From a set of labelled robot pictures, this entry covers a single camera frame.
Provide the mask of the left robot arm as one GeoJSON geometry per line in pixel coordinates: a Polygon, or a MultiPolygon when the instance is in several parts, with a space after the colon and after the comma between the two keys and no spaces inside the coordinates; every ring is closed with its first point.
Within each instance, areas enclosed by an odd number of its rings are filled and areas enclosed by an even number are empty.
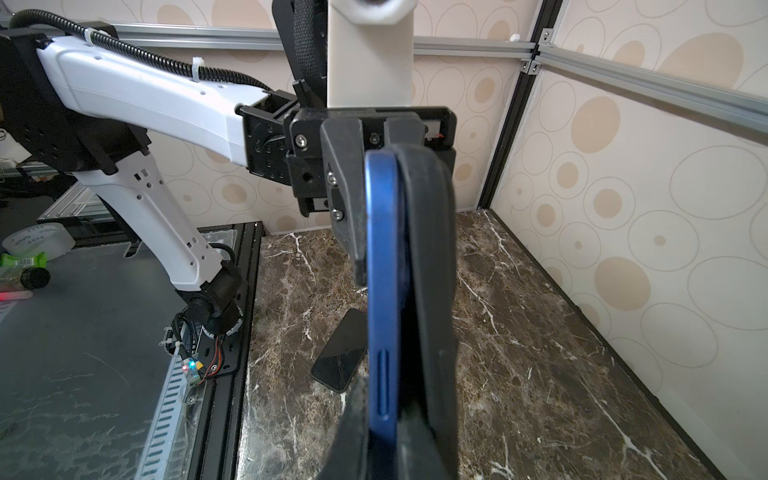
{"type": "Polygon", "coordinates": [[[435,340],[455,281],[453,113],[415,108],[411,1],[291,1],[281,34],[294,94],[183,62],[40,9],[1,34],[1,106],[28,152],[74,175],[157,256],[183,318],[224,335],[240,319],[234,264],[198,234],[149,150],[161,133],[288,185],[327,208],[369,291],[369,326],[435,340]]]}

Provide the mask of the black phone case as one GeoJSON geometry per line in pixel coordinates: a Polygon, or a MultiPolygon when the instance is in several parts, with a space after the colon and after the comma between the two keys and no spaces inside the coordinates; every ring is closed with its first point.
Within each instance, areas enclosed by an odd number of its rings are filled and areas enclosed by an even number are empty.
{"type": "MultiPolygon", "coordinates": [[[[458,341],[455,199],[449,167],[419,145],[382,149],[396,155],[403,195],[408,283],[400,325],[395,479],[458,475],[458,341]]],[[[323,479],[369,477],[368,347],[348,394],[323,479]]]]}

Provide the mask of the blue phone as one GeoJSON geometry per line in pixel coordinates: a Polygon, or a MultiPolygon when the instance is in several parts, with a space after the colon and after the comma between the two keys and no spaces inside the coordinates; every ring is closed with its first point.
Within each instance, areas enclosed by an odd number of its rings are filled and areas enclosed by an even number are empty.
{"type": "Polygon", "coordinates": [[[400,325],[406,269],[403,195],[396,155],[366,154],[369,477],[397,477],[400,325]]]}

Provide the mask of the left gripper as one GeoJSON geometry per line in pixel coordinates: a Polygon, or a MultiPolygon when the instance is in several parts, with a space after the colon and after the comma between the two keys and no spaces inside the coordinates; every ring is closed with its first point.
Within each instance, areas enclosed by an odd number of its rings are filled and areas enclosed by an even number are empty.
{"type": "Polygon", "coordinates": [[[446,107],[303,108],[285,120],[287,177],[299,211],[308,217],[330,210],[332,231],[358,286],[367,282],[364,153],[416,143],[452,168],[456,123],[446,107]]]}

